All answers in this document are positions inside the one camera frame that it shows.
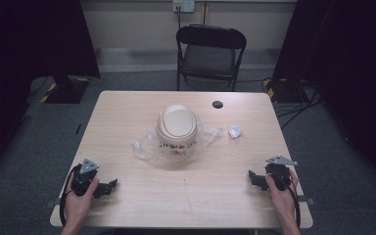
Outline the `clear plastic bag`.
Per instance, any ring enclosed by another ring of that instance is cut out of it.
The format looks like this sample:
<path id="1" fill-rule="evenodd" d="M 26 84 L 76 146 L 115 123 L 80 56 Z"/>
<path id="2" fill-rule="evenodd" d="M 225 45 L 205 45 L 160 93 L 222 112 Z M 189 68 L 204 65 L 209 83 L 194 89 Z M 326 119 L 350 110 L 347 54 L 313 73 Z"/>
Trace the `clear plastic bag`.
<path id="1" fill-rule="evenodd" d="M 182 144 L 167 143 L 160 139 L 155 127 L 149 128 L 133 144 L 133 154 L 145 161 L 159 162 L 185 161 L 194 159 L 204 152 L 223 134 L 222 128 L 212 127 L 199 122 L 197 133 L 192 140 Z"/>

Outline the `crumpled white paper ball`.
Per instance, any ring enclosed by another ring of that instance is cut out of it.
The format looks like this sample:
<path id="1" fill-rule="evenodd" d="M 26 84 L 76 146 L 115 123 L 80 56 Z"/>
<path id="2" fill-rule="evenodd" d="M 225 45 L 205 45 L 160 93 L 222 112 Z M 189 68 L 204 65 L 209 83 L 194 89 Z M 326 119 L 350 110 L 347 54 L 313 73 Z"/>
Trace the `crumpled white paper ball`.
<path id="1" fill-rule="evenodd" d="M 228 127 L 228 133 L 231 138 L 238 138 L 243 133 L 243 129 L 238 125 L 230 125 Z"/>

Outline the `black curtain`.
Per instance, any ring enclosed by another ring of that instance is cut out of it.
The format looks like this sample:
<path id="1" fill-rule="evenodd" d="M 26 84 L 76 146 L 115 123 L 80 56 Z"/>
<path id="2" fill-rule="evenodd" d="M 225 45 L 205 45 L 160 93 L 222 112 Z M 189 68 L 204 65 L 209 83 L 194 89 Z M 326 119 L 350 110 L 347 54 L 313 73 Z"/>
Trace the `black curtain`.
<path id="1" fill-rule="evenodd" d="M 376 167 L 376 0 L 297 0 L 273 77 L 316 82 Z"/>
<path id="2" fill-rule="evenodd" d="M 100 75 L 80 0 L 0 0 L 0 156 L 38 77 Z"/>

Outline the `person's left hand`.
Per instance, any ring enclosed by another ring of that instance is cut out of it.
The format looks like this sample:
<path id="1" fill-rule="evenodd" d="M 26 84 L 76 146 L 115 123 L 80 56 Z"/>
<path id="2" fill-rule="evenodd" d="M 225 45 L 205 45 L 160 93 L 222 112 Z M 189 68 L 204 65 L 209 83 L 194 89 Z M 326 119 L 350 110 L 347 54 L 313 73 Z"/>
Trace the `person's left hand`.
<path id="1" fill-rule="evenodd" d="M 93 193 L 97 189 L 99 182 L 98 178 L 93 179 L 83 196 L 77 196 L 71 188 L 72 181 L 69 182 L 66 197 L 66 227 L 79 228 L 83 224 L 91 206 Z"/>

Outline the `white wall outlet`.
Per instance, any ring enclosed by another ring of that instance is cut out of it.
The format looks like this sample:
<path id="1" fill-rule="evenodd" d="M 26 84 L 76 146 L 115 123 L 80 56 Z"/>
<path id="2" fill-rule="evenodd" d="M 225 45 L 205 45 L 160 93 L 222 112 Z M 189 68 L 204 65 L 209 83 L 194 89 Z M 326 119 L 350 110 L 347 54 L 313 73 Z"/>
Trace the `white wall outlet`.
<path id="1" fill-rule="evenodd" d="M 174 13 L 193 13 L 195 0 L 172 0 L 172 11 Z"/>

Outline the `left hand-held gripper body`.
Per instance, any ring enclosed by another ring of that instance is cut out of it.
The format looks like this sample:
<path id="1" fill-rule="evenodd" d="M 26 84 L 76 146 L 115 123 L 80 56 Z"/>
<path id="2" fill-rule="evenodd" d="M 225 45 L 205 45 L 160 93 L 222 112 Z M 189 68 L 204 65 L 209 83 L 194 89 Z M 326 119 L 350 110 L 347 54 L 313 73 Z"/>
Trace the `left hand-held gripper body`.
<path id="1" fill-rule="evenodd" d="M 99 166 L 96 163 L 89 159 L 84 159 L 81 164 L 72 169 L 73 180 L 71 189 L 77 196 L 83 196 L 87 192 L 97 174 L 98 168 Z"/>

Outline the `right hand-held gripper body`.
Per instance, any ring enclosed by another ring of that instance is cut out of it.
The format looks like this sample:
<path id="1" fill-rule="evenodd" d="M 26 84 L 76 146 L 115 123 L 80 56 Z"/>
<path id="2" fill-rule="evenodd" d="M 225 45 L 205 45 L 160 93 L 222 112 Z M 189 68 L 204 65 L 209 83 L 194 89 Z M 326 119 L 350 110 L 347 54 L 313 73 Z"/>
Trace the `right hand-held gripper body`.
<path id="1" fill-rule="evenodd" d="M 280 191 L 289 189 L 290 185 L 295 186 L 291 179 L 289 165 L 297 165 L 297 162 L 282 156 L 269 158 L 265 161 L 267 162 L 265 167 L 266 174 L 273 178 L 276 187 Z"/>

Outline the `black folding chair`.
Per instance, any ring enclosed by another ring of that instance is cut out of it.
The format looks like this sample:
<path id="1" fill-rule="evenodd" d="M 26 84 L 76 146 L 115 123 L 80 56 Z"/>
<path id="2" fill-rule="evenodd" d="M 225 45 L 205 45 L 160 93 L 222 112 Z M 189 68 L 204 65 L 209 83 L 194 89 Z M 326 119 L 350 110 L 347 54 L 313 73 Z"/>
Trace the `black folding chair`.
<path id="1" fill-rule="evenodd" d="M 189 24 L 176 32 L 177 78 L 188 76 L 227 81 L 234 91 L 247 46 L 246 36 L 230 27 Z"/>

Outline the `black stand base striped tape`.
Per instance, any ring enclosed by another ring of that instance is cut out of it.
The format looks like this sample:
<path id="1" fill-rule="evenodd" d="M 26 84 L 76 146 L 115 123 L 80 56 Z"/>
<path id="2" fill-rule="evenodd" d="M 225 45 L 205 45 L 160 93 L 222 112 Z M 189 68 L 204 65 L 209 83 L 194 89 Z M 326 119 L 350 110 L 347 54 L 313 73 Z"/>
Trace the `black stand base striped tape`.
<path id="1" fill-rule="evenodd" d="M 303 87 L 286 78 L 268 78 L 262 82 L 262 86 L 272 103 L 307 103 L 308 97 Z"/>
<path id="2" fill-rule="evenodd" d="M 90 80 L 88 78 L 54 76 L 55 83 L 41 99 L 47 104 L 79 104 Z"/>

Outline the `person's right hand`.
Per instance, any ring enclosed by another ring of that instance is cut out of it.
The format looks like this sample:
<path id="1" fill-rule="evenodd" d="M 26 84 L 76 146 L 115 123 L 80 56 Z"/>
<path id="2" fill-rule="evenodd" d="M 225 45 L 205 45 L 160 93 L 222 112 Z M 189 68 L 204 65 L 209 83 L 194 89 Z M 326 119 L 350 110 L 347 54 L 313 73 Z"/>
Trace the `person's right hand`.
<path id="1" fill-rule="evenodd" d="M 291 174 L 291 186 L 289 190 L 280 191 L 274 182 L 274 179 L 267 175 L 265 181 L 269 187 L 268 191 L 270 193 L 270 199 L 272 205 L 274 206 L 278 219 L 282 225 L 290 223 L 296 224 L 295 219 L 295 201 L 292 194 L 296 193 L 296 187 L 299 184 L 299 179 L 293 171 L 290 171 Z"/>

